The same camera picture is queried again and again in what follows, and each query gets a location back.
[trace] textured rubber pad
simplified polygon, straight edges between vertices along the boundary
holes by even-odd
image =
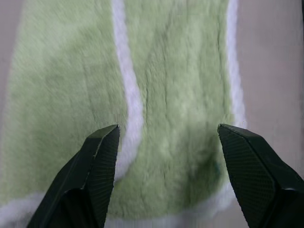
[[[261,136],[226,124],[219,125],[218,133],[231,185],[249,227],[298,227],[304,211],[301,177]]]
[[[102,228],[114,184],[119,127],[91,134],[60,170],[29,228]]]

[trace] green towel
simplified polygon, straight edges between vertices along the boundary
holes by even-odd
[[[226,207],[217,125],[245,121],[237,3],[27,0],[2,128],[0,227],[26,223],[84,139],[112,124],[121,141],[106,227],[197,227]]]

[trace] white stripe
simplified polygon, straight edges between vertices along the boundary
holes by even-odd
[[[229,0],[226,17],[226,51],[228,59],[228,75],[230,82],[230,97],[232,101],[232,112],[234,114],[234,125],[247,128],[245,118],[245,106],[243,102],[243,89],[239,75],[237,55],[237,21],[238,0]]]
[[[0,228],[26,227],[43,197],[43,193],[35,193],[24,199],[12,200],[9,204],[1,207]]]
[[[114,20],[119,24],[119,21],[124,22],[124,4],[122,0],[113,0],[113,11],[116,11],[114,16]],[[241,88],[240,76],[239,76],[239,68],[238,68],[238,59],[237,59],[237,49],[236,49],[236,31],[237,31],[237,19],[238,19],[238,0],[230,0],[227,9],[227,32],[226,32],[226,49],[228,55],[228,73],[229,73],[229,81],[231,86],[231,99],[232,99],[232,111],[235,117],[235,126],[240,126],[242,128],[247,127],[246,119],[245,119],[245,108],[243,103],[243,91]],[[128,55],[130,56],[130,51],[128,47],[127,49]],[[131,73],[131,81],[136,85],[136,81],[134,81],[135,75],[132,70],[132,62],[131,59],[125,60],[127,62],[126,67]],[[138,105],[138,110],[142,110],[141,105]],[[14,200],[10,204],[0,208],[0,227],[7,227],[7,224],[12,221],[18,221],[24,219],[27,215],[35,212],[38,204],[41,202],[43,198],[43,194],[36,194],[35,198],[26,197],[25,199]],[[180,214],[174,216],[164,216],[162,218],[154,218],[149,220],[137,220],[137,221],[125,221],[122,219],[107,219],[106,228],[116,228],[116,227],[126,227],[126,228],[141,228],[141,227],[168,227],[168,228],[179,228],[179,227],[197,227],[197,222],[212,218],[217,212],[226,209],[231,201],[235,199],[235,194],[231,187],[230,183],[227,183],[221,191],[219,191],[215,196],[209,198],[208,200],[200,203],[199,205],[185,210]]]
[[[143,106],[136,83],[125,24],[124,0],[112,0],[114,39],[128,107],[122,151],[117,155],[115,180],[122,178],[137,155],[143,127]]]

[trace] fuzzy green material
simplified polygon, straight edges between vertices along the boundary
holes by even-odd
[[[108,216],[146,219],[194,206],[228,181],[217,135],[231,124],[226,0],[126,0],[144,125]],[[46,191],[93,131],[127,105],[110,0],[28,0],[9,80],[0,205]]]

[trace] table surface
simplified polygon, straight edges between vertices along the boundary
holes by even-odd
[[[248,129],[304,176],[301,0],[240,0],[237,54]],[[0,1],[0,118],[23,0]],[[248,227],[236,201],[204,227]]]

